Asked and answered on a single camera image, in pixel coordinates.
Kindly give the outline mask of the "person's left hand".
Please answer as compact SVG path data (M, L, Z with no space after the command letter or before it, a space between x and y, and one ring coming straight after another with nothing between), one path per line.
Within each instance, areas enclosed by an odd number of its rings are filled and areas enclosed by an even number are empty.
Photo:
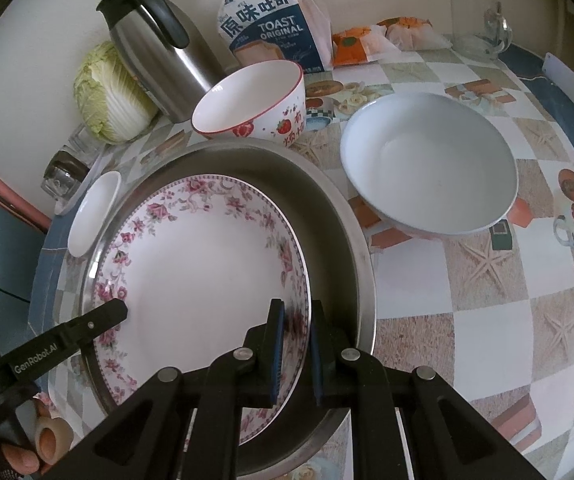
M29 448L22 448L2 441L0 452L2 462L6 469L14 472L14 478L27 477L31 474L46 474L69 452L74 433L71 426L61 417L52 417L47 405L40 399L32 400L21 407L22 415L35 417L32 444Z

